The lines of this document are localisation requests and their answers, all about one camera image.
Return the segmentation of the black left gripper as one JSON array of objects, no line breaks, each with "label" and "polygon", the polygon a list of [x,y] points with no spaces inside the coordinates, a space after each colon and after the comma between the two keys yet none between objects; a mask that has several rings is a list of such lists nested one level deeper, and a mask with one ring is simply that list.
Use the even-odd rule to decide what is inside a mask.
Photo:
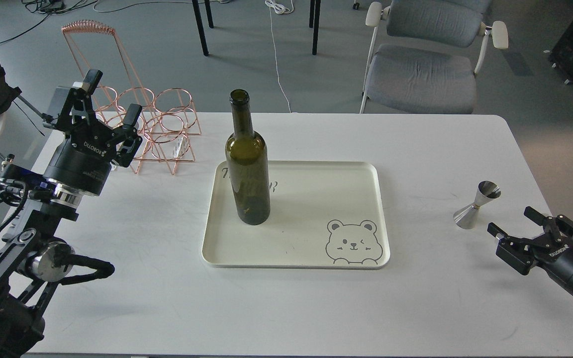
[{"label": "black left gripper", "polygon": [[73,147],[85,141],[91,145],[101,143],[104,125],[97,119],[91,98],[101,78],[102,71],[91,69],[82,83],[57,87],[47,113],[43,114],[43,126],[63,132],[65,137],[43,176],[94,196],[100,195],[104,188],[111,171],[110,163],[128,167],[143,141],[137,134],[142,106],[133,103],[129,105],[123,124],[111,130],[102,141],[110,163]]}]

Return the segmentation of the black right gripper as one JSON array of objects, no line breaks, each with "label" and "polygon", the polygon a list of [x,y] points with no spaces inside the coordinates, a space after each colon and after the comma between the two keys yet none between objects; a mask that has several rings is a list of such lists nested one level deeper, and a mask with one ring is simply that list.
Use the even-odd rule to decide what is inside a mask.
[{"label": "black right gripper", "polygon": [[[543,227],[554,242],[560,242],[562,237],[573,239],[573,221],[564,215],[545,216],[531,206],[525,208],[524,215]],[[522,275],[528,275],[538,265],[573,297],[573,244],[565,242],[555,246],[541,238],[510,236],[493,222],[487,225],[487,231],[498,239],[495,252],[498,258]]]}]

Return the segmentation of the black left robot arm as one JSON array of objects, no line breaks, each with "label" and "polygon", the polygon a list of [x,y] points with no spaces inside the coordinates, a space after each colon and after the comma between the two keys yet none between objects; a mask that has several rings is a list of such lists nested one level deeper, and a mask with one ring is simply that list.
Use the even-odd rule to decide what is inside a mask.
[{"label": "black left robot arm", "polygon": [[55,233],[77,220],[84,195],[100,195],[113,166],[128,167],[142,138],[132,104],[121,125],[97,118],[93,94],[102,78],[89,70],[80,83],[54,92],[43,125],[64,140],[43,174],[4,162],[0,173],[0,358],[19,358],[43,339],[43,313],[60,285],[107,278],[114,266],[88,258]]}]

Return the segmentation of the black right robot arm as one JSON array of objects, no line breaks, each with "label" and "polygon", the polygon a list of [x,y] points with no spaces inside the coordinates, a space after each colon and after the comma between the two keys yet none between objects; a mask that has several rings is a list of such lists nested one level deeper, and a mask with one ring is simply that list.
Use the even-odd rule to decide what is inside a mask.
[{"label": "black right robot arm", "polygon": [[543,229],[534,238],[516,237],[491,222],[487,231],[498,240],[495,254],[521,275],[541,268],[573,297],[573,220],[546,216],[527,206],[524,215]]}]

